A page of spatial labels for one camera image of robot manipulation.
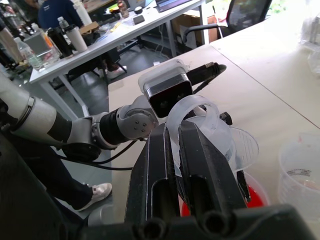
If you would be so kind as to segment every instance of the person in blue shirt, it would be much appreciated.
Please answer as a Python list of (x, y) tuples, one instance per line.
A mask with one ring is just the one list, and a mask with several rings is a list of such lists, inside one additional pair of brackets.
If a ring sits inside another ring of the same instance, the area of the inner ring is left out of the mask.
[[(73, 2), (70, 0), (45, 0), (41, 4), (38, 12), (38, 22), (42, 29), (59, 27), (59, 17), (63, 17), (69, 25), (75, 24), (79, 28), (84, 25), (74, 8)], [(106, 64), (108, 79), (115, 79), (125, 73), (122, 68), (112, 61), (107, 52), (102, 57)], [(103, 76), (102, 69), (100, 69), (99, 75)]]

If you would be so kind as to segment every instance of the office chair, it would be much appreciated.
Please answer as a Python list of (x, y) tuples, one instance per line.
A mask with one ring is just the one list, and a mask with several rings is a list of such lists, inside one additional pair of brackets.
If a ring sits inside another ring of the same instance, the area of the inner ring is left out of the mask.
[(220, 38), (261, 23), (265, 20), (272, 0), (231, 0), (225, 23), (189, 27), (183, 34), (183, 43), (187, 42), (187, 35), (194, 31), (206, 29), (221, 29)]

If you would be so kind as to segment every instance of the table leg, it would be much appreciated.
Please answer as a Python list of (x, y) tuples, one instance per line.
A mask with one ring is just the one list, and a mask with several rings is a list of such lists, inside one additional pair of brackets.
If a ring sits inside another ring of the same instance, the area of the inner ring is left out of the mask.
[[(208, 18), (206, 15), (206, 12), (204, 11), (206, 7), (206, 1), (202, 1), (201, 5), (199, 6), (199, 12), (200, 12), (200, 25), (208, 25)], [(202, 44), (209, 44), (209, 32), (208, 30), (202, 30), (201, 31), (202, 36)]]
[(171, 54), (172, 54), (172, 57), (174, 58), (177, 56), (177, 51), (176, 51), (176, 44), (175, 44), (174, 33), (172, 31), (171, 21), (170, 20), (167, 21), (165, 23), (165, 26), (166, 26), (166, 31), (167, 31), (168, 37), (169, 37)]
[(48, 83), (40, 83), (42, 89), (52, 98), (52, 100), (62, 109), (62, 111), (70, 118), (70, 120), (78, 119), (78, 116), (72, 111), (62, 97), (54, 90), (54, 88)]
[(80, 104), (83, 111), (83, 115), (85, 117), (90, 116), (87, 105), (84, 103), (84, 101), (82, 101), (81, 97), (78, 95), (76, 90), (71, 86), (70, 82), (66, 79), (66, 77), (64, 75), (60, 75), (59, 79), (65, 85), (65, 87), (69, 90), (69, 92), (72, 94), (75, 100)]

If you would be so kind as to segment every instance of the white table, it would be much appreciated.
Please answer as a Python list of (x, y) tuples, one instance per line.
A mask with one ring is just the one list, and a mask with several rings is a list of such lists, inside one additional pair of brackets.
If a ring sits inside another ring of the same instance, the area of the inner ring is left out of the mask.
[[(190, 69), (212, 61), (227, 66), (223, 74), (198, 94), (215, 102), (220, 112), (228, 112), (232, 117), (233, 126), (248, 131), (256, 138), (259, 144), (259, 157), (257, 162), (245, 171), (265, 187), (273, 204), (278, 203), (278, 153), (281, 146), (301, 132), (320, 133), (319, 128), (209, 45), (177, 58), (183, 60)], [(138, 78), (150, 69), (109, 86), (110, 110), (131, 104), (141, 95)], [(112, 166), (118, 168), (133, 166), (143, 146), (141, 142), (136, 143), (126, 153), (112, 161)], [(112, 152), (112, 155), (124, 147), (121, 146)], [(118, 222), (124, 220), (130, 174), (128, 171), (112, 172), (114, 216)], [(319, 224), (310, 225), (318, 238), (320, 238), (319, 226)]]
[(274, 16), (210, 45), (320, 127), (320, 78), (308, 65), (310, 51), (298, 43), (301, 24), (299, 14)]
[[(207, 18), (202, 14), (202, 5), (205, 5), (204, 0), (191, 0), (180, 6), (159, 13), (158, 10), (154, 8), (156, 6), (156, 1), (153, 1), (150, 5), (148, 5), (148, 7), (150, 7), (149, 9), (143, 10), (142, 14), (145, 19), (144, 22), (131, 27), (124, 27), (125, 25), (122, 24), (103, 40), (89, 46), (88, 50), (79, 53), (70, 59), (59, 60), (57, 63), (53, 64), (47, 69), (44, 69), (41, 72), (33, 70), (29, 82), (31, 84), (40, 84), (42, 89), (47, 93), (48, 97), (50, 97), (62, 109), (62, 114), (64, 116), (68, 116), (71, 120), (75, 120), (80, 116), (77, 116), (72, 111), (72, 109), (64, 102), (59, 94), (48, 83), (53, 78), (59, 77), (66, 88), (81, 105), (84, 116), (88, 116), (89, 112), (86, 104), (82, 101), (82, 99), (79, 97), (79, 95), (76, 93), (76, 91), (64, 76), (66, 73), (68, 73), (68, 71), (164, 23), (166, 24), (166, 28), (168, 31), (172, 56), (176, 56), (177, 53), (170, 20), (180, 16), (188, 10), (199, 7), (201, 13), (201, 24), (207, 24)], [(132, 18), (134, 15), (135, 13), (131, 12), (130, 18)], [(202, 39), (204, 39), (205, 43), (209, 43), (208, 34), (205, 34), (205, 36), (203, 36)]]

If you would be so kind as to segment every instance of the red liquid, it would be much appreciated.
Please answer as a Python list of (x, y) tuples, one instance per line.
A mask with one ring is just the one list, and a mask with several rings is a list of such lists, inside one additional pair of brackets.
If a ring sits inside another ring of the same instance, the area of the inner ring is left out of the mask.
[[(263, 207), (264, 203), (262, 202), (262, 200), (261, 200), (260, 196), (257, 194), (257, 192), (251, 186), (248, 186), (248, 188), (249, 188), (249, 193), (251, 196), (251, 202), (247, 203), (246, 206), (248, 208)], [(181, 216), (182, 217), (190, 216), (188, 206), (185, 203), (182, 204)]]

